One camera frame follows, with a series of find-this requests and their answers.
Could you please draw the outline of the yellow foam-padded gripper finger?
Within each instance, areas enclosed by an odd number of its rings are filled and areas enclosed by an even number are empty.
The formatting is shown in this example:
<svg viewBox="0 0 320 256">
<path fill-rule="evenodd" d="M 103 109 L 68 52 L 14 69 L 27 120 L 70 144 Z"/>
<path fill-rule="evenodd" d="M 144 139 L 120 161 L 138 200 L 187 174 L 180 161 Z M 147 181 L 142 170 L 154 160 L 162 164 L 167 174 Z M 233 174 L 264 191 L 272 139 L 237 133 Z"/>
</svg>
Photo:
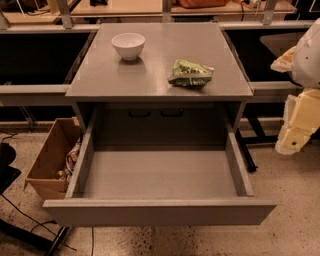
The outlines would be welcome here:
<svg viewBox="0 0 320 256">
<path fill-rule="evenodd" d="M 283 155 L 299 152 L 320 128 L 320 90 L 305 89 L 285 102 L 283 125 L 275 150 Z"/>
</svg>

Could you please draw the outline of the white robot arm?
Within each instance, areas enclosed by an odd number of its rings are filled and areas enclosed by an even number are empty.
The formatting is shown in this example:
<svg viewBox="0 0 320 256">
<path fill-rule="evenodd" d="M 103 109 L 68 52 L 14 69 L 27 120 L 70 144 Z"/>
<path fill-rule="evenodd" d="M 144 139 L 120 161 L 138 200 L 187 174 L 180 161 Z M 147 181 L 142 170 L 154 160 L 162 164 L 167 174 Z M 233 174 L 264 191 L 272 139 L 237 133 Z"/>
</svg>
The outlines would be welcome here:
<svg viewBox="0 0 320 256">
<path fill-rule="evenodd" d="M 283 155 L 299 152 L 320 128 L 320 19 L 317 19 L 298 41 L 272 64 L 277 72 L 288 72 L 304 90 L 289 95 L 284 107 L 284 124 L 275 150 Z"/>
</svg>

